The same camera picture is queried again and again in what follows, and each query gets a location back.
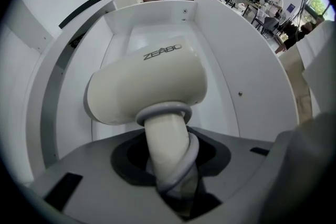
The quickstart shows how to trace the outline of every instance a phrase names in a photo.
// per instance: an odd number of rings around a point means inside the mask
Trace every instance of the black slot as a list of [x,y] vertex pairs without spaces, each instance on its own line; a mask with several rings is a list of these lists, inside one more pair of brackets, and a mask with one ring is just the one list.
[[49,192],[44,198],[44,201],[55,207],[57,210],[62,211],[71,195],[82,180],[82,176],[67,173]]
[[261,147],[254,147],[254,148],[251,148],[250,149],[251,152],[254,152],[254,153],[257,153],[257,154],[260,154],[262,156],[267,156],[268,153],[269,153],[269,150],[266,150],[264,148],[261,148]]

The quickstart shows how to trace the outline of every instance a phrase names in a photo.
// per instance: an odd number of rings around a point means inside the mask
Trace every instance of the gray cable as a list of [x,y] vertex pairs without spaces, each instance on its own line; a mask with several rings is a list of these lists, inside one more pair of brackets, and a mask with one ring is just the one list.
[[179,184],[193,167],[198,155],[199,141],[196,135],[189,133],[189,148],[182,160],[178,163],[174,172],[164,181],[156,181],[156,187],[160,194],[167,193]]
[[176,101],[162,102],[147,106],[146,108],[141,110],[135,116],[135,121],[137,122],[138,125],[144,126],[144,122],[148,118],[168,113],[181,114],[181,112],[184,112],[183,118],[184,122],[187,124],[193,114],[193,111],[191,110],[189,105]]

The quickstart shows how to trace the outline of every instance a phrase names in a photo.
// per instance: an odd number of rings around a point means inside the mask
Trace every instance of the gray ring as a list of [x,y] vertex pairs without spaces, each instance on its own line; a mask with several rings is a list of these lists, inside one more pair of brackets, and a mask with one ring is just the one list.
[[147,106],[135,116],[135,121],[138,125],[143,126],[145,120],[153,116],[180,112],[184,112],[184,122],[187,124],[193,114],[190,106],[185,103],[175,101],[162,102],[159,104]]

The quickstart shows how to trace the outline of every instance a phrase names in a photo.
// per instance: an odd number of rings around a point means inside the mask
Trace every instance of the black stripe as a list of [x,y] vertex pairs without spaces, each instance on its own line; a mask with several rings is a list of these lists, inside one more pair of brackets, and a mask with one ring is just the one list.
[[87,0],[84,4],[80,5],[76,8],[68,17],[66,17],[63,22],[59,24],[59,28],[65,27],[73,18],[75,18],[78,14],[82,13],[87,8],[91,7],[93,4],[99,2],[101,0]]
[[82,180],[82,176],[67,173],[44,198],[44,201],[55,207],[57,210],[62,211],[71,195]]

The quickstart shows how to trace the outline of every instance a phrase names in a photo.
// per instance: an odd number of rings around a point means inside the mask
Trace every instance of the white shirt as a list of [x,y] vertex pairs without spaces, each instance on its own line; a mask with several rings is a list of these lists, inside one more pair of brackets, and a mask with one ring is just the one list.
[[[280,6],[281,8],[283,8],[284,6],[284,1],[283,0],[272,0],[274,4]],[[269,13],[271,13],[272,15],[275,15],[275,13],[277,13],[279,9],[277,7],[272,6],[269,9]]]

